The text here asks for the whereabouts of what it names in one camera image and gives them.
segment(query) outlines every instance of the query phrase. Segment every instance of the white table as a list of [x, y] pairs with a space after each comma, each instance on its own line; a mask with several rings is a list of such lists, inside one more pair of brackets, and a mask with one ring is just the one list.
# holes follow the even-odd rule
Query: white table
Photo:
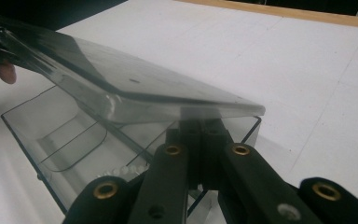
[[[358, 197], [358, 28], [130, 0], [62, 32], [264, 105], [256, 148], [284, 180], [298, 186], [326, 177]], [[17, 73], [15, 85], [0, 81], [0, 115], [52, 86], [24, 69]], [[0, 223], [62, 219], [0, 119]]]

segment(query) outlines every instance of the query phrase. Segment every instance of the brass insert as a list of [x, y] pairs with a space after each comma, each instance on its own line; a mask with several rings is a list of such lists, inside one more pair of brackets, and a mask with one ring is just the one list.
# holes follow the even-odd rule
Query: brass insert
[[341, 199], [341, 194], [339, 191], [328, 184], [318, 182], [312, 186], [312, 189], [317, 195], [326, 200], [334, 202]]
[[175, 146], [169, 146], [167, 148], [165, 148], [165, 153], [167, 153], [168, 155], [171, 156], [175, 156], [177, 154], [179, 154], [181, 151], [181, 149], [179, 147], [175, 147]]
[[108, 199], [113, 197], [118, 191], [118, 185], [113, 181], [106, 181], [94, 189], [94, 197], [97, 199]]
[[232, 148], [232, 151], [235, 154], [238, 154], [238, 155], [241, 155], [241, 156], [246, 156], [249, 153], [251, 153], [251, 149], [249, 149], [248, 147], [245, 147], [245, 146], [234, 146]]

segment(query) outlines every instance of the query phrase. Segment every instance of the wooden strip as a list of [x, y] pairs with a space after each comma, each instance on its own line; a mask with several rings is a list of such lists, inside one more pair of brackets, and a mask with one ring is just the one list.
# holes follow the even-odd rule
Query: wooden strip
[[295, 18], [308, 21], [322, 21], [340, 25], [349, 25], [358, 27], [358, 17], [339, 15], [332, 13], [307, 11], [286, 7], [269, 7], [257, 4], [231, 2], [225, 0], [176, 0], [180, 2], [193, 3], [211, 7], [224, 7], [242, 11], [264, 13], [274, 16]]

